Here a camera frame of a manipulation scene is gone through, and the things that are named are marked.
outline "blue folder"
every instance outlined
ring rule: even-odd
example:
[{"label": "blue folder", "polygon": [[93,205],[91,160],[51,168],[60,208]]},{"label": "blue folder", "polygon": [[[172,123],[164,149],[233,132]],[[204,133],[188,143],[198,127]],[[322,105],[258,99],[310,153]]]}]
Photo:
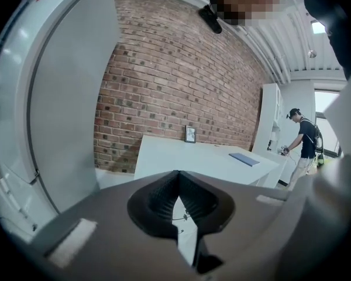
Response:
[{"label": "blue folder", "polygon": [[234,157],[235,159],[245,163],[248,166],[255,166],[255,165],[260,163],[260,162],[257,162],[256,160],[253,160],[252,158],[245,156],[243,154],[240,154],[240,153],[231,153],[229,155],[231,157]]}]

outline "table top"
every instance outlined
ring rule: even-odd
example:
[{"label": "table top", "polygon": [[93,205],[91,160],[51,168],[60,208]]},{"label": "table top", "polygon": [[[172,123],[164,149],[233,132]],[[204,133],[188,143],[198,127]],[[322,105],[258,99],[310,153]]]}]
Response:
[{"label": "table top", "polygon": [[[241,153],[260,163],[250,167],[229,156],[230,153]],[[236,146],[186,143],[145,135],[139,150],[135,179],[172,170],[185,170],[230,182],[250,184],[277,166],[276,162]]]}]

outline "black picture frame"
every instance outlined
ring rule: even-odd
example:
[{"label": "black picture frame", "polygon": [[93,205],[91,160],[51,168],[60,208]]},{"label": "black picture frame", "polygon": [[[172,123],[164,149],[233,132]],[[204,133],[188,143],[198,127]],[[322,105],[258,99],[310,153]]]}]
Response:
[{"label": "black picture frame", "polygon": [[[191,137],[191,135],[189,133],[190,130],[193,130],[194,140],[190,140],[190,137]],[[187,143],[196,143],[197,142],[197,130],[196,130],[196,128],[191,127],[191,126],[187,126],[187,125],[185,126],[185,142],[187,142]]]}]

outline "ceiling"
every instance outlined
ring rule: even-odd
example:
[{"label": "ceiling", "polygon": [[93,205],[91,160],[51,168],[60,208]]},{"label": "ceiling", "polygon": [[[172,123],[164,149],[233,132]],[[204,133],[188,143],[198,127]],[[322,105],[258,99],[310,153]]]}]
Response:
[{"label": "ceiling", "polygon": [[[184,1],[197,7],[209,3],[209,0]],[[253,50],[272,82],[346,81],[326,33],[313,33],[311,22],[314,20],[305,9],[303,0],[282,0],[280,11],[275,12],[271,19],[254,20],[245,27],[226,27]],[[311,49],[317,53],[313,59],[308,57]]]}]

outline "window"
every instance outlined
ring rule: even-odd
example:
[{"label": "window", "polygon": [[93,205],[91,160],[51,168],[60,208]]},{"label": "window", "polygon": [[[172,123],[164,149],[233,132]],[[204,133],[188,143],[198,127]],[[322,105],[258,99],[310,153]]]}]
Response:
[{"label": "window", "polygon": [[324,140],[324,154],[329,157],[339,157],[342,153],[338,138],[324,116],[324,111],[331,105],[331,103],[333,103],[338,95],[338,92],[315,92],[316,124],[320,129]]},{"label": "window", "polygon": [[320,22],[313,22],[312,29],[314,30],[314,34],[317,35],[319,33],[326,33],[325,26]]}]

